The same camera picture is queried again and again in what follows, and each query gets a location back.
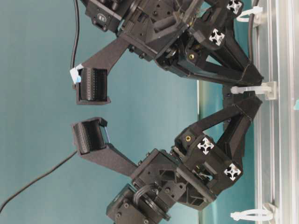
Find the white plus-shaped mark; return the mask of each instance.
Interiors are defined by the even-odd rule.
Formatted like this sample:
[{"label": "white plus-shaped mark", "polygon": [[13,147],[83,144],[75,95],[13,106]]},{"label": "white plus-shaped mark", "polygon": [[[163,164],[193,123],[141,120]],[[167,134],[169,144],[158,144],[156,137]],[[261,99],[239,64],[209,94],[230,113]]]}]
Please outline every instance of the white plus-shaped mark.
[{"label": "white plus-shaped mark", "polygon": [[220,46],[224,37],[225,35],[222,32],[214,29],[212,35],[210,36],[210,41]]},{"label": "white plus-shaped mark", "polygon": [[230,0],[227,8],[238,14],[239,9],[242,7],[242,3],[239,0]]},{"label": "white plus-shaped mark", "polygon": [[238,169],[238,167],[236,167],[233,163],[229,165],[229,167],[224,170],[224,173],[226,174],[226,176],[228,176],[232,181],[234,181],[236,179],[236,177],[238,175],[241,174],[241,170]]},{"label": "white plus-shaped mark", "polygon": [[209,139],[204,138],[198,145],[199,148],[205,155],[207,155],[212,148],[214,148],[214,144],[209,141]]}]

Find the teal wall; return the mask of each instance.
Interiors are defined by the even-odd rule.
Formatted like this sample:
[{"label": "teal wall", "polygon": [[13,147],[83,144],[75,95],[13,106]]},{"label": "teal wall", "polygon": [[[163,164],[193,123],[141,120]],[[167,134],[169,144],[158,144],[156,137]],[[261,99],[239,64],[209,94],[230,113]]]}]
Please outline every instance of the teal wall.
[{"label": "teal wall", "polygon": [[[92,26],[79,6],[76,64],[114,38]],[[0,202],[75,150],[73,122],[104,117],[114,146],[138,162],[154,147],[169,150],[197,119],[195,81],[128,52],[108,78],[112,103],[77,106],[69,75],[72,0],[2,1],[0,28]],[[106,206],[128,182],[75,156],[9,203],[0,223],[111,224]],[[170,214],[172,224],[198,220],[195,210],[179,204]]]},{"label": "teal wall", "polygon": [[[244,10],[250,8],[251,1],[243,0]],[[235,22],[235,37],[243,50],[247,53],[247,23]],[[222,85],[201,82],[200,85],[200,116],[206,117],[222,109]],[[214,126],[206,134],[218,139],[223,133],[222,125]],[[247,224],[250,221],[236,222],[230,217],[231,212],[244,211],[255,208],[254,198],[254,132],[253,126],[246,135],[245,157],[243,158],[244,174],[231,188],[223,191],[215,202],[210,204],[200,214],[203,224]]]}]

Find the white zip tie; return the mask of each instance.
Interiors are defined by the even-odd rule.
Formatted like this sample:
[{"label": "white zip tie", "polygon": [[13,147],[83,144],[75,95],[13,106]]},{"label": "white zip tie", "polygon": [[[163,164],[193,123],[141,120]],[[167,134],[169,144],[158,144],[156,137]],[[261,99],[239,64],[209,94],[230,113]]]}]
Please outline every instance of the white zip tie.
[{"label": "white zip tie", "polygon": [[249,18],[244,18],[244,16],[250,15],[250,14],[257,15],[257,14],[260,14],[262,12],[263,12],[263,8],[262,7],[254,6],[253,9],[243,11],[241,13],[241,15],[239,15],[237,17],[237,21],[239,21],[239,22],[249,22]]},{"label": "white zip tie", "polygon": [[248,221],[270,221],[273,219],[273,213],[264,209],[252,209],[242,212],[234,212],[231,213],[230,216],[235,221],[239,221],[240,219]]},{"label": "white zip tie", "polygon": [[269,224],[277,224],[279,215],[277,207],[270,203],[264,203],[263,208],[264,209],[252,209],[242,212],[234,212],[231,213],[230,216],[235,221],[239,221],[240,219],[242,219],[255,222],[268,221]]},{"label": "white zip tie", "polygon": [[234,86],[230,89],[233,94],[243,94],[248,91],[255,91],[256,94],[265,94],[266,100],[275,100],[277,99],[277,82],[268,82],[262,83],[260,86],[247,86],[247,87],[238,87]]}]

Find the white cable tie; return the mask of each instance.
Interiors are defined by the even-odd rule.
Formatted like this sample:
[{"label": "white cable tie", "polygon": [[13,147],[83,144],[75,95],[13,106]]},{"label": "white cable tie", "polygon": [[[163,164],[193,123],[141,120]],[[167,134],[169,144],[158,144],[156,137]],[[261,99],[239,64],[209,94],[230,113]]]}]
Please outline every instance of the white cable tie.
[{"label": "white cable tie", "polygon": [[239,21],[239,22],[249,22],[249,18],[244,18],[244,16],[250,15],[250,14],[257,15],[257,14],[260,14],[262,12],[263,12],[263,7],[254,6],[252,9],[243,11],[241,13],[241,15],[239,15],[237,17],[237,21]]},{"label": "white cable tie", "polygon": [[74,84],[81,82],[81,76],[79,75],[78,71],[83,68],[84,68],[83,65],[80,64],[70,70],[71,78],[72,78]]},{"label": "white cable tie", "polygon": [[238,87],[234,86],[230,89],[233,94],[243,94],[244,92],[254,91],[256,94],[265,94],[266,100],[275,100],[278,96],[277,82],[262,83],[260,86]]},{"label": "white cable tie", "polygon": [[240,219],[242,219],[242,220],[258,222],[258,221],[271,221],[273,219],[273,213],[264,209],[252,209],[252,210],[246,210],[242,212],[234,212],[231,213],[230,216],[235,221],[239,221]]}]

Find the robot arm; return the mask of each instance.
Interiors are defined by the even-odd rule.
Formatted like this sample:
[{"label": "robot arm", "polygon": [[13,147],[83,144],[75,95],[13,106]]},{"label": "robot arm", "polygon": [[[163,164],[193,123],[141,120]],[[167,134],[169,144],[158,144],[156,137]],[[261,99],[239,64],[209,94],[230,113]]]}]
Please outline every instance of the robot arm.
[{"label": "robot arm", "polygon": [[[189,127],[175,139],[170,153],[154,149],[138,166],[105,141],[107,122],[93,118],[72,125],[78,154],[89,161],[130,176],[107,208],[116,224],[157,224],[169,220],[169,209],[181,203],[202,210],[243,174],[241,141],[261,101],[249,94]],[[230,119],[221,138],[214,142],[204,131]]]},{"label": "robot arm", "polygon": [[[77,104],[110,103],[107,76],[126,49],[181,77],[228,86],[262,82],[234,37],[239,0],[81,1],[93,25],[114,32],[116,40],[80,65]],[[210,7],[201,15],[203,3]]]}]

